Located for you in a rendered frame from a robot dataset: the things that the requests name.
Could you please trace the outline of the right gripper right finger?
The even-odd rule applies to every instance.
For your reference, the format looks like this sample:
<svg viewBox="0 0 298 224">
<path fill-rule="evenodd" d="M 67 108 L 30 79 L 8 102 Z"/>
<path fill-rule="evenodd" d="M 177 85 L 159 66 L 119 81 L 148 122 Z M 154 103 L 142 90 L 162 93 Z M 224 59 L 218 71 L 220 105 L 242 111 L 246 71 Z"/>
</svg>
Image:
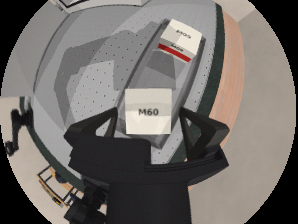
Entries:
<svg viewBox="0 0 298 224">
<path fill-rule="evenodd" d="M 230 132 L 229 127 L 221 123 L 221 121 L 210 119 L 210 117 L 190 111 L 188 108 L 180 107 L 180 113 L 178 115 L 180 115 L 182 136 L 184 136 L 186 159 L 188 161 L 196 160 L 205 148 L 220 145 L 227 136 L 227 133 Z M 197 141 L 194 139 L 186 119 L 192 121 L 194 125 L 197 125 L 201 129 L 201 136 L 198 137 Z"/>
</svg>

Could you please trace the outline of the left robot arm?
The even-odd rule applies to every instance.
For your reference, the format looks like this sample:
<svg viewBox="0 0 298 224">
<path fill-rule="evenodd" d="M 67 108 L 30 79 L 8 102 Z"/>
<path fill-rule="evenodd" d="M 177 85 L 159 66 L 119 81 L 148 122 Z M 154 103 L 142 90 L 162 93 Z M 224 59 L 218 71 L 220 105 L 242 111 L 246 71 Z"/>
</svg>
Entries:
<svg viewBox="0 0 298 224">
<path fill-rule="evenodd" d="M 19 117 L 19 119 L 17 119 L 17 117 Z M 15 155 L 16 149 L 19 149 L 19 147 L 17 147 L 17 145 L 19 144 L 17 144 L 16 140 L 19 139 L 19 137 L 17 137 L 19 136 L 19 133 L 17 132 L 19 132 L 19 129 L 21 129 L 21 123 L 23 123 L 23 127 L 25 124 L 27 124 L 29 125 L 29 127 L 32 128 L 32 116 L 31 116 L 31 113 L 29 113 L 28 109 L 27 109 L 27 112 L 24 113 L 24 115 L 20 115 L 19 109 L 12 109 L 11 120 L 12 120 L 12 127 L 13 127 L 12 141 L 15 144 L 12 144 L 12 141 L 5 141 L 5 145 L 4 145 L 5 153 L 7 153 L 9 157 L 11 157 L 12 155 Z M 15 149 L 13 149 L 13 147 L 15 147 Z"/>
</svg>

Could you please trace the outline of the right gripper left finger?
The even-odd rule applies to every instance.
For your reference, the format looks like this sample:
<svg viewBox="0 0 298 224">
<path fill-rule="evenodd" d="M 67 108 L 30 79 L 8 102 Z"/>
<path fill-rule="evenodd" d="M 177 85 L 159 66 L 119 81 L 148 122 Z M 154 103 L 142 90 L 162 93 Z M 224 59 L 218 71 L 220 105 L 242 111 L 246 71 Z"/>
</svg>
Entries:
<svg viewBox="0 0 298 224">
<path fill-rule="evenodd" d="M 98 113 L 88 119 L 77 121 L 67 129 L 67 131 L 74 131 L 80 133 L 88 133 L 88 135 L 96 135 L 96 129 L 100 128 L 102 124 L 106 123 L 110 119 L 108 129 L 106 129 L 104 136 L 114 137 L 114 131 L 116 131 L 117 125 L 117 107 L 108 109 L 108 111 Z"/>
</svg>

